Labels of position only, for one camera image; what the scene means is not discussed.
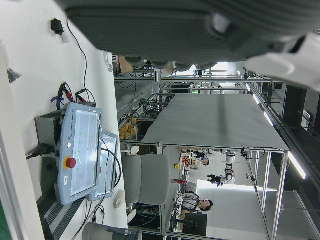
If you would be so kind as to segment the left robot dexterous hand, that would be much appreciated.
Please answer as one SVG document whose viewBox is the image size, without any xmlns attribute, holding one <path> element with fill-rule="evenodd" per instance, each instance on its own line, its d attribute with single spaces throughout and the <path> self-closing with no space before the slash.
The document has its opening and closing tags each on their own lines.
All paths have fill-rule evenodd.
<svg viewBox="0 0 320 240">
<path fill-rule="evenodd" d="M 58 0 L 99 50 L 207 69 L 245 62 L 251 72 L 320 89 L 317 0 Z"/>
</svg>

